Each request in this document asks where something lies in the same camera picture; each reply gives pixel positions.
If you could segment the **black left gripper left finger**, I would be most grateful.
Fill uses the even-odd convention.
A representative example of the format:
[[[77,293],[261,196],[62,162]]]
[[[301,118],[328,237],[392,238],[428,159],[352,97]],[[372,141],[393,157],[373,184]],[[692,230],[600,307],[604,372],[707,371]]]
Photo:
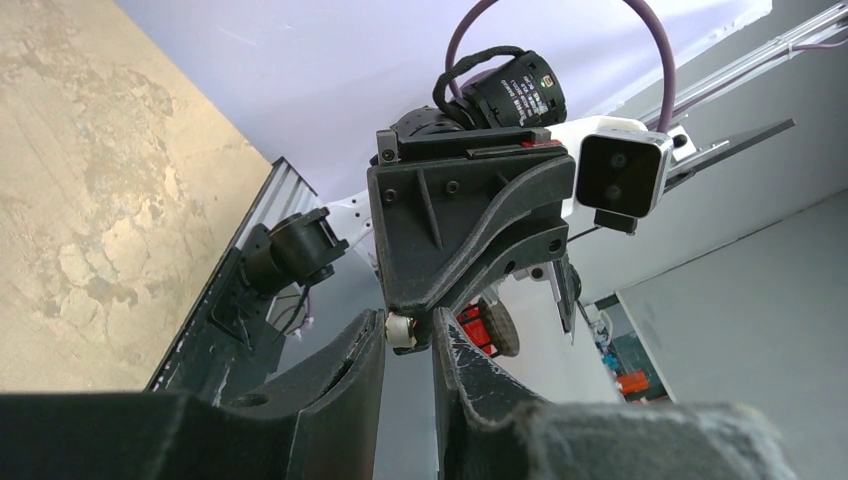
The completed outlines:
[[[368,479],[384,372],[382,313],[215,406],[188,393],[1,399],[5,479]]]

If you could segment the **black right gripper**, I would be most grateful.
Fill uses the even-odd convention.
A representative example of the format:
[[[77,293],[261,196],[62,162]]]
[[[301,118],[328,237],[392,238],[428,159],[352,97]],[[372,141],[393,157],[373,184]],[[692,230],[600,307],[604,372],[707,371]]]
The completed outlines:
[[[367,186],[390,311],[458,312],[496,281],[565,255],[567,222],[521,221],[559,215],[573,192],[574,158],[542,146],[554,143],[550,130],[466,130],[427,106],[389,130],[397,145],[378,144]]]

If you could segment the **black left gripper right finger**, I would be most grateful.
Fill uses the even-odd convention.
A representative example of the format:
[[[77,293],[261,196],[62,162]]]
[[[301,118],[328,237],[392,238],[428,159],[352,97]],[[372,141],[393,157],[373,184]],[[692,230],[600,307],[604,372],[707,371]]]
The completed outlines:
[[[433,314],[442,479],[791,479],[773,426],[741,405],[550,402]]]

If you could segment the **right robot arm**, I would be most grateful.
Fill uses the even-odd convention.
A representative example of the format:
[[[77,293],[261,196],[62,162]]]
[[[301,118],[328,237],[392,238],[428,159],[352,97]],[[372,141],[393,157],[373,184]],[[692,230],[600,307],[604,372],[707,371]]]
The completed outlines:
[[[467,56],[438,78],[433,100],[379,133],[367,173],[391,313],[419,320],[562,257],[565,201],[636,220],[663,193],[664,132],[600,129],[573,147],[554,138],[565,95],[533,51]]]

